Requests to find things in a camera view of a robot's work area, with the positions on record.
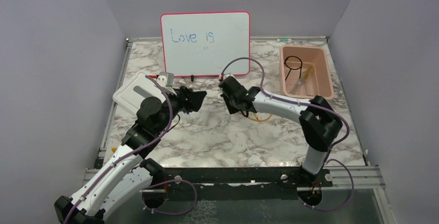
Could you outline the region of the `yellow rubber tubing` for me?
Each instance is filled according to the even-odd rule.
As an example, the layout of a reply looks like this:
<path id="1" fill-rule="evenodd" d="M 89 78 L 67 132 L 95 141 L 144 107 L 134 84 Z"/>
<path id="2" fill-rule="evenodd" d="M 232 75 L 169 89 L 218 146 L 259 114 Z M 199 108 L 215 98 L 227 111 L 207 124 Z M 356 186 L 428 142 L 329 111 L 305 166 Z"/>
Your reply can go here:
<path id="1" fill-rule="evenodd" d="M 247 118 L 254 122 L 263 123 L 269 121 L 272 118 L 272 114 L 251 113 Z"/>

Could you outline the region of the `black metal ring support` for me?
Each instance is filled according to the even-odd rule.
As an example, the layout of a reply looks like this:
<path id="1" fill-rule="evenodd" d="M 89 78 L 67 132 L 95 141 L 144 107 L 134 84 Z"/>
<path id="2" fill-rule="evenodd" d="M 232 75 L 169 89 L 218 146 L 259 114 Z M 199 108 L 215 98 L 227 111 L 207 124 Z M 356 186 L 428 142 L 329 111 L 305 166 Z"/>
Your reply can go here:
<path id="1" fill-rule="evenodd" d="M 296 60 L 296 61 L 298 62 L 298 66 L 296 66 L 296 67 L 293 67 L 293 66 L 292 66 L 292 61 L 293 61 L 293 60 Z M 303 61 L 302 61 L 301 58 L 299 58 L 298 56 L 293 56 L 293 55 L 291 55 L 291 56 L 288 56 L 288 57 L 286 57 L 286 58 L 284 59 L 283 64 L 284 64 L 284 66 L 288 69 L 288 73 L 287 73 L 286 76 L 285 76 L 285 81 L 288 80 L 288 78 L 289 78 L 291 72 L 292 72 L 292 71 L 296 71 L 296 70 L 299 71 L 299 79 L 301 79 L 302 68 L 303 68 Z"/>

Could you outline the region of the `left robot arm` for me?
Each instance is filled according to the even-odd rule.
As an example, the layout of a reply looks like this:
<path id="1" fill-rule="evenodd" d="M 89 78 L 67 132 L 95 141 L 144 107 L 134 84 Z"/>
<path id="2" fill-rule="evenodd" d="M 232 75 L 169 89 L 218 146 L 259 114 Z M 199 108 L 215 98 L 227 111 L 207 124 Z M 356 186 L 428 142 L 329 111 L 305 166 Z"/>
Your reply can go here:
<path id="1" fill-rule="evenodd" d="M 106 164 L 70 197 L 60 196 L 55 211 L 61 223 L 105 223 L 113 212 L 140 190 L 163 181 L 162 167 L 148 154 L 170 130 L 179 112 L 197 112 L 206 91 L 181 86 L 165 98 L 149 95 L 140 104 L 137 119 Z"/>

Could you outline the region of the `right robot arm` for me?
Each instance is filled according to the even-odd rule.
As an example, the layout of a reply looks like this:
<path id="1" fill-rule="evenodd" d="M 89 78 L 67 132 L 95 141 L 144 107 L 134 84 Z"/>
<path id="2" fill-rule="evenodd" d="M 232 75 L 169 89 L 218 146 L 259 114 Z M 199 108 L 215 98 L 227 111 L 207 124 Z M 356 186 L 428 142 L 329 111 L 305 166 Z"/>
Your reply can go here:
<path id="1" fill-rule="evenodd" d="M 300 124 L 308 150 L 299 171 L 299 181 L 305 186 L 312 186 L 319 180 L 330 145 L 342 128 L 341 118 L 325 98 L 316 96 L 299 101 L 265 92 L 256 86 L 246 89 L 233 76 L 221 79 L 218 86 L 231 114 L 271 114 Z"/>

